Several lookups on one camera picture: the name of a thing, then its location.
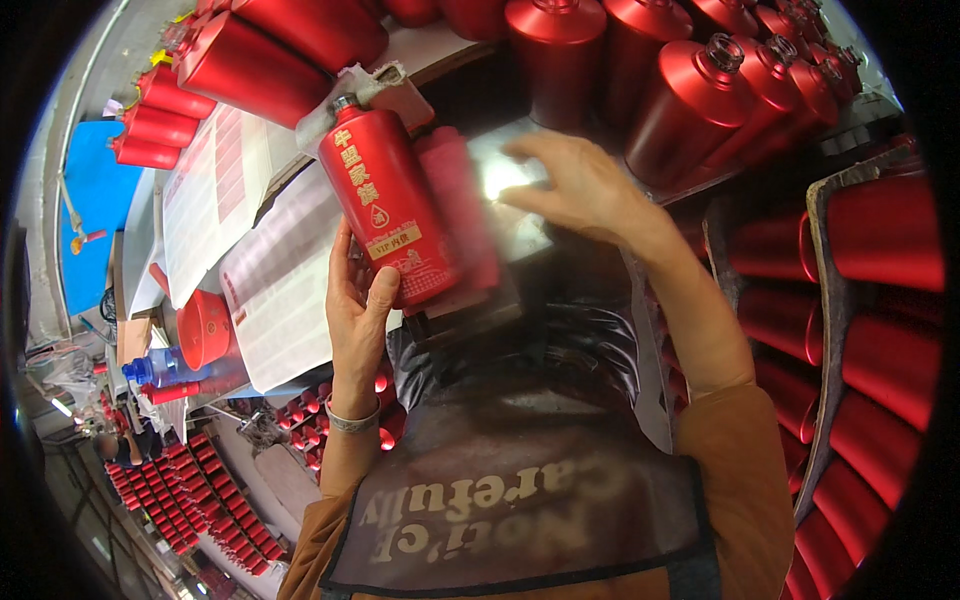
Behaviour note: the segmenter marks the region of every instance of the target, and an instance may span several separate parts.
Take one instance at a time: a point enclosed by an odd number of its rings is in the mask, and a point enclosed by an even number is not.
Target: bottle opening
[[[793,64],[793,61],[797,59],[797,47],[793,45],[793,42],[780,34],[774,34],[773,37],[767,40],[767,48],[770,48],[770,51],[774,53],[774,56],[777,57],[777,60],[780,61],[783,66],[789,67]]]
[[[707,42],[707,56],[725,73],[739,71],[744,59],[743,48],[727,34],[713,34]]]
[[[570,12],[580,5],[580,0],[534,0],[534,6],[544,12]]]

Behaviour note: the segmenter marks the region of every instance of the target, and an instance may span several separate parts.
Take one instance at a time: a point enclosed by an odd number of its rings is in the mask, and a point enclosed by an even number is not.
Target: shelf
[[[863,181],[875,180],[880,170],[898,160],[910,157],[906,146],[900,146],[880,156],[860,162],[835,175],[814,182],[806,192],[806,208],[810,215],[813,245],[820,271],[821,302],[824,309],[824,365],[821,377],[820,406],[817,427],[810,446],[806,475],[794,507],[794,518],[799,525],[813,508],[813,490],[830,463],[830,427],[840,400],[846,392],[843,382],[843,346],[847,329],[856,307],[853,288],[833,263],[827,237],[827,202],[838,189]]]

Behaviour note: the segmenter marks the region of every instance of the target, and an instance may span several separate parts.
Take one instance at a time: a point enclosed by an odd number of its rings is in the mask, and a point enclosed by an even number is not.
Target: person
[[[160,436],[150,424],[140,434],[134,434],[128,428],[119,440],[109,433],[99,433],[93,439],[93,447],[101,460],[123,468],[140,468],[163,451]]]
[[[304,512],[278,598],[778,598],[794,536],[780,435],[721,291],[599,147],[535,132],[505,152],[539,159],[552,189],[508,188],[501,202],[645,266],[691,400],[674,452],[631,407],[629,310],[548,299],[540,324],[439,362],[392,337],[409,415],[381,455],[373,380],[400,274],[383,268],[362,293],[342,222],[326,291],[322,499]]]

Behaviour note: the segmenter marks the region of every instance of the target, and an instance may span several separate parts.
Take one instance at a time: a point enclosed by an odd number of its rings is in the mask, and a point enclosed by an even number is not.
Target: silver bangle
[[[330,402],[332,399],[333,393],[331,392],[324,401],[324,408],[326,410],[326,416],[330,419],[330,427],[333,429],[343,431],[344,433],[361,433],[367,431],[380,421],[380,409],[382,408],[380,396],[376,397],[376,410],[373,411],[373,414],[360,420],[343,419],[334,415],[333,411],[330,410]]]

